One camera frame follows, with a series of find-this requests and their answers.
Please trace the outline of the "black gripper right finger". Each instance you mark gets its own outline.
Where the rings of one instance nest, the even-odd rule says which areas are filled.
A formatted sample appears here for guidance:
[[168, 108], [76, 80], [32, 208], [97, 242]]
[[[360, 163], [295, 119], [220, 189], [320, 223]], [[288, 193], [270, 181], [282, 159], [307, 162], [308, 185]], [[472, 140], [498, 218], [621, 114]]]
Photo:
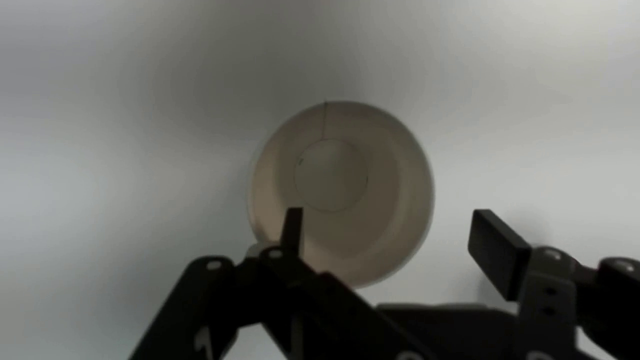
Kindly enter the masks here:
[[579, 331], [616, 360], [640, 360], [640, 262], [584, 266], [554, 245], [532, 245], [492, 210], [474, 210], [469, 252], [519, 303], [515, 352], [524, 360], [584, 360]]

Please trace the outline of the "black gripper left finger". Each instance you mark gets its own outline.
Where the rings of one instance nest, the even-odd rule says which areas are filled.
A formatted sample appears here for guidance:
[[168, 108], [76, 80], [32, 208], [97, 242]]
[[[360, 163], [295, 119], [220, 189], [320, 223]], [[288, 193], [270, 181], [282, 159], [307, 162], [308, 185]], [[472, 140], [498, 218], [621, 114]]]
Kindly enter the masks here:
[[428, 350], [354, 290], [302, 259], [305, 210], [275, 245], [234, 263], [186, 266], [128, 360], [225, 360], [261, 324], [287, 360], [428, 360]]

